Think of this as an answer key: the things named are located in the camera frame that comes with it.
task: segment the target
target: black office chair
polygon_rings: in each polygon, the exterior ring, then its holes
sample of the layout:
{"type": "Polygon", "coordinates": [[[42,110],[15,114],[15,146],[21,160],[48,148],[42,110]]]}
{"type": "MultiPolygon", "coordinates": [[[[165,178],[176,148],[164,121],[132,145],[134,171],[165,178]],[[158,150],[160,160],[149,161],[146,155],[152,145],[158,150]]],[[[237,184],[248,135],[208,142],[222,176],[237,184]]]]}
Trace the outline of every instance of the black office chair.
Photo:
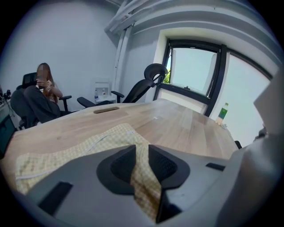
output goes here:
{"type": "MultiPolygon", "coordinates": [[[[31,85],[36,85],[36,72],[35,73],[29,73],[29,74],[25,74],[23,76],[23,82],[22,85],[17,86],[16,90],[19,89],[26,89],[27,87],[31,86],[31,85]]],[[[60,116],[65,116],[67,114],[71,114],[70,111],[68,111],[68,106],[67,106],[67,100],[72,98],[71,95],[68,96],[63,96],[62,98],[59,98],[59,100],[63,101],[64,104],[64,110],[65,111],[60,111],[60,116]]],[[[19,129],[22,130],[22,128],[26,128],[27,122],[26,119],[23,117],[21,118],[20,122],[19,122],[19,129]]]]}
{"type": "MultiPolygon", "coordinates": [[[[160,83],[164,80],[167,75],[168,70],[162,64],[154,63],[149,65],[144,71],[145,79],[140,80],[134,87],[131,89],[127,97],[124,99],[123,103],[134,103],[138,101],[151,87],[155,87],[160,85],[160,83]],[[156,80],[162,78],[160,83],[155,83],[156,80]]],[[[111,93],[117,96],[117,103],[120,103],[120,98],[124,98],[124,95],[117,92],[111,91],[111,93]]],[[[84,107],[93,107],[93,106],[101,106],[106,104],[111,104],[110,101],[103,101],[99,104],[94,104],[93,102],[85,99],[84,97],[77,98],[78,103],[80,103],[84,107]]]]}

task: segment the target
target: bottle label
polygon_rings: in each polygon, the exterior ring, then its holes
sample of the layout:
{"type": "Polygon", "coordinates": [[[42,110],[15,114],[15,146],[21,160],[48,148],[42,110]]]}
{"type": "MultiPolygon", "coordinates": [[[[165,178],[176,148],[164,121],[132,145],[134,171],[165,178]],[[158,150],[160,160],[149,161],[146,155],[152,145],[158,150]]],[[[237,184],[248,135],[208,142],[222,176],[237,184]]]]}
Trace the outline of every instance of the bottle label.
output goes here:
{"type": "Polygon", "coordinates": [[[228,112],[227,110],[225,110],[224,108],[222,108],[221,111],[220,111],[220,113],[219,113],[219,118],[224,119],[227,112],[228,112]]]}

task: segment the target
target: long brown hair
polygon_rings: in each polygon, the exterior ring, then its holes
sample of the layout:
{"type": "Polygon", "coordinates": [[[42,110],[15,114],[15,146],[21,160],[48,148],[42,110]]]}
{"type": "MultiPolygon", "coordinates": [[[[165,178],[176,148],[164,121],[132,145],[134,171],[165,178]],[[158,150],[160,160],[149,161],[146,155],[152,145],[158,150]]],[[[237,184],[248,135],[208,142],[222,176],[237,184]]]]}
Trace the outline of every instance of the long brown hair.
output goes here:
{"type": "MultiPolygon", "coordinates": [[[[51,71],[50,71],[50,67],[47,63],[41,63],[38,67],[37,67],[37,70],[36,70],[36,74],[38,75],[38,72],[39,72],[39,67],[40,66],[43,66],[43,70],[47,70],[48,71],[48,74],[47,74],[47,78],[46,80],[48,81],[51,81],[52,82],[52,85],[54,86],[54,81],[53,81],[53,77],[52,77],[52,74],[51,74],[51,71]]],[[[58,103],[58,99],[57,99],[57,96],[54,95],[54,94],[51,94],[51,93],[48,93],[45,88],[43,89],[43,94],[45,97],[47,97],[48,99],[50,98],[51,95],[53,95],[54,97],[54,101],[56,103],[58,103]]]]}

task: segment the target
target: chair armrest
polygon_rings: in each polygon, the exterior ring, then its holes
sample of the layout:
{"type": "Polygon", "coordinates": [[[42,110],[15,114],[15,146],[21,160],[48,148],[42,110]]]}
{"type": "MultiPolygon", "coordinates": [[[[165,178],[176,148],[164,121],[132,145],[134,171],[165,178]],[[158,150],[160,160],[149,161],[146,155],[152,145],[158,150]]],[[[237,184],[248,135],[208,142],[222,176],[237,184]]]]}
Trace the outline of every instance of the chair armrest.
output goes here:
{"type": "Polygon", "coordinates": [[[112,90],[111,93],[117,96],[117,103],[120,103],[120,98],[124,98],[124,95],[117,91],[112,90]]]}
{"type": "Polygon", "coordinates": [[[93,102],[85,99],[84,97],[79,97],[77,98],[78,103],[80,103],[82,106],[88,108],[88,107],[93,107],[96,106],[93,102]]]}
{"type": "Polygon", "coordinates": [[[72,98],[71,95],[67,95],[67,96],[63,96],[62,98],[59,98],[59,100],[67,100],[67,99],[70,99],[72,98]]]}
{"type": "Polygon", "coordinates": [[[115,94],[115,95],[117,95],[117,96],[119,96],[119,97],[121,97],[121,98],[124,98],[124,95],[121,94],[121,93],[119,93],[119,92],[117,92],[117,91],[112,90],[111,93],[112,93],[112,94],[115,94]]]}

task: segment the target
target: bottle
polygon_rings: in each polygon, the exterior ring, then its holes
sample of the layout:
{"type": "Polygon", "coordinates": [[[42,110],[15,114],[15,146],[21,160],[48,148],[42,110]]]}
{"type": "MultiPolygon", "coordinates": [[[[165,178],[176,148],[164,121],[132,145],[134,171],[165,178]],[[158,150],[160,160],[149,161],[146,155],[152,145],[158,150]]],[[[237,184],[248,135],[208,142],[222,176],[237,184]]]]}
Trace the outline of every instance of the bottle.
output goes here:
{"type": "Polygon", "coordinates": [[[95,101],[99,98],[97,90],[95,90],[95,101]]]}
{"type": "Polygon", "coordinates": [[[106,98],[106,92],[104,88],[103,88],[103,98],[106,98]]]}
{"type": "Polygon", "coordinates": [[[216,119],[216,123],[218,125],[220,125],[223,122],[223,120],[224,120],[224,118],[225,118],[225,116],[228,112],[228,105],[229,105],[228,103],[225,103],[225,105],[222,107],[222,109],[219,113],[219,116],[216,119]]]}

